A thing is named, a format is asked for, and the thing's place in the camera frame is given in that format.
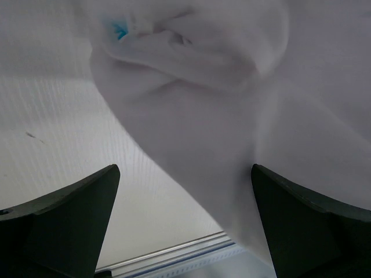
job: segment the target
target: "dark gray bracket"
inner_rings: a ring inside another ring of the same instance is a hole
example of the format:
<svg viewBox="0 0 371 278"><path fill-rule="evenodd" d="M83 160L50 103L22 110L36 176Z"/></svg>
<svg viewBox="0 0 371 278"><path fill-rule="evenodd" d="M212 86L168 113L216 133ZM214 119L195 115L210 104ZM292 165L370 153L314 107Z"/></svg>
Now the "dark gray bracket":
<svg viewBox="0 0 371 278"><path fill-rule="evenodd" d="M120 172L108 166L55 192L0 211L0 277L91 278Z"/></svg>

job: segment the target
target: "dark speck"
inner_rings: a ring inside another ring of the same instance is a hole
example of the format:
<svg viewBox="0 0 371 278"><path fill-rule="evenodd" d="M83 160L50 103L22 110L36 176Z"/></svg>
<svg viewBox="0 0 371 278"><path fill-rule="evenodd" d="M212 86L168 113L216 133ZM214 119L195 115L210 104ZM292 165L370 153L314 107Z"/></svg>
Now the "dark speck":
<svg viewBox="0 0 371 278"><path fill-rule="evenodd" d="M44 141L42 141L41 139L37 138L36 136L34 136L33 134L31 134L29 132L26 132L26 135L29 136L29 137L31 137L31 138L35 138L35 139L39 140L41 143L45 144Z"/></svg>
<svg viewBox="0 0 371 278"><path fill-rule="evenodd" d="M30 136L31 138L36 138L36 136L32 135L32 134L29 133L29 132L26 132L26 135L27 135L27 136Z"/></svg>

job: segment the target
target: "white fabric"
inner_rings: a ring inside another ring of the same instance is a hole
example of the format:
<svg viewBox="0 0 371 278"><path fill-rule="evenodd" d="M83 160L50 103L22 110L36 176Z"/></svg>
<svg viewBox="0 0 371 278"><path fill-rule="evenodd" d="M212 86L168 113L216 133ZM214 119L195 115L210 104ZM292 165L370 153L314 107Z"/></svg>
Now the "white fabric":
<svg viewBox="0 0 371 278"><path fill-rule="evenodd" d="M112 111L260 258L254 163L371 210L370 1L90 0L89 14ZM143 21L118 42L107 18L129 14Z"/></svg>

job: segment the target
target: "white surface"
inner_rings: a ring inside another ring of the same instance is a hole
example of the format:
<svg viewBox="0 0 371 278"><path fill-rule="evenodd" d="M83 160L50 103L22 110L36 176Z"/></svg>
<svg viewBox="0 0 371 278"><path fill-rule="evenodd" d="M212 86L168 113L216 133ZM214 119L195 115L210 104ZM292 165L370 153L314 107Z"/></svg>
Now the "white surface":
<svg viewBox="0 0 371 278"><path fill-rule="evenodd" d="M219 232L99 95L78 3L0 2L0 209L116 163L121 182L98 267Z"/></svg>

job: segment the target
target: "black plastic part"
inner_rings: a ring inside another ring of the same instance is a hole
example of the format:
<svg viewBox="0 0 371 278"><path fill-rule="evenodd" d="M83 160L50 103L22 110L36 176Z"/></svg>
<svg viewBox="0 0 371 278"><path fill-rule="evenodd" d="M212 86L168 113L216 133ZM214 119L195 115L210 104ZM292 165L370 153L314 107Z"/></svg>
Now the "black plastic part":
<svg viewBox="0 0 371 278"><path fill-rule="evenodd" d="M91 278L118 189L108 166L0 215L0 277Z"/></svg>
<svg viewBox="0 0 371 278"><path fill-rule="evenodd" d="M99 272L94 275L94 278L112 278L112 272L110 272L109 270Z"/></svg>
<svg viewBox="0 0 371 278"><path fill-rule="evenodd" d="M371 277L371 211L259 165L252 183L277 278Z"/></svg>

